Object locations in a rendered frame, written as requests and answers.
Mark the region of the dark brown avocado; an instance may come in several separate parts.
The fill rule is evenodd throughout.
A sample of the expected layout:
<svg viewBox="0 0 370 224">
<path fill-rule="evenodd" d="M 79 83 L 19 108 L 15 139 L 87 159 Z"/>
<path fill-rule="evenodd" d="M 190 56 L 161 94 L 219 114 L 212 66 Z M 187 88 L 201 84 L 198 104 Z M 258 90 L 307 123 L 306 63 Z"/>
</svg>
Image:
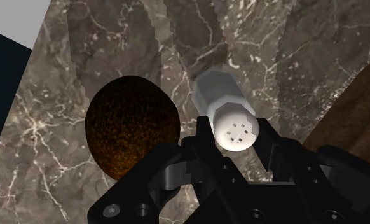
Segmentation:
<svg viewBox="0 0 370 224">
<path fill-rule="evenodd" d="M 85 116 L 85 135 L 97 165 L 120 180 L 158 143 L 178 143 L 181 123 L 171 98 L 140 76 L 104 85 Z"/>
</svg>

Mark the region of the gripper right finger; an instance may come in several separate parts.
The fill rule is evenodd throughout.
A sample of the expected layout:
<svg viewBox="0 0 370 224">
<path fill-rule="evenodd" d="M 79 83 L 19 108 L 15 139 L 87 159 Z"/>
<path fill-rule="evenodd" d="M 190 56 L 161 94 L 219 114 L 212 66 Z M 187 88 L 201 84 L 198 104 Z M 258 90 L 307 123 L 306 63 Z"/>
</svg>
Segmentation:
<svg viewBox="0 0 370 224">
<path fill-rule="evenodd" d="M 331 145 L 316 152 L 258 118 L 255 151 L 273 180 L 293 182 L 308 224 L 370 224 L 370 163 Z"/>
</svg>

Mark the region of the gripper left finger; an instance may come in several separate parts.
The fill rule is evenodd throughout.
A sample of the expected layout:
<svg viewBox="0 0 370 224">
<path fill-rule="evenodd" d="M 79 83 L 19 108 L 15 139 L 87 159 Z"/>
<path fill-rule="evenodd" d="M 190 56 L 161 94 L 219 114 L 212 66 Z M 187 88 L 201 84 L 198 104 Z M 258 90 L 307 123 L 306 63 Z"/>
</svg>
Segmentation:
<svg viewBox="0 0 370 224">
<path fill-rule="evenodd" d="M 248 183 L 215 146 L 209 119 L 181 144 L 157 144 L 94 203 L 88 224 L 159 224 L 159 215 L 181 186 L 195 188 L 198 208 L 184 224 L 249 224 Z"/>
</svg>

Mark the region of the brown wooden board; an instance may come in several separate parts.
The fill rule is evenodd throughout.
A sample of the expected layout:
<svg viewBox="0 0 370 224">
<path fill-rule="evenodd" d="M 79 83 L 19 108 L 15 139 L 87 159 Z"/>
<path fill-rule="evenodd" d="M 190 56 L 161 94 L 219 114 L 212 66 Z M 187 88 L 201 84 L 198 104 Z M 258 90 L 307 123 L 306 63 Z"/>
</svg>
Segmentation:
<svg viewBox="0 0 370 224">
<path fill-rule="evenodd" d="M 333 145 L 370 162 L 370 64 L 346 87 L 303 146 Z"/>
</svg>

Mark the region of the white salt shaker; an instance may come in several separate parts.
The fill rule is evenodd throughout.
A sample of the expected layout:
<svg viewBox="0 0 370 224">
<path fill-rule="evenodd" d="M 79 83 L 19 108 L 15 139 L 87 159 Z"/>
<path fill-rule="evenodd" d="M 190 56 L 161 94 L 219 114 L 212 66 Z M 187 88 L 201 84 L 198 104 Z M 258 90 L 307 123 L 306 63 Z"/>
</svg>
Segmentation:
<svg viewBox="0 0 370 224">
<path fill-rule="evenodd" d="M 259 135 L 256 112 L 232 74 L 205 71 L 195 79 L 193 102 L 201 116 L 209 119 L 218 145 L 228 151 L 243 151 Z"/>
</svg>

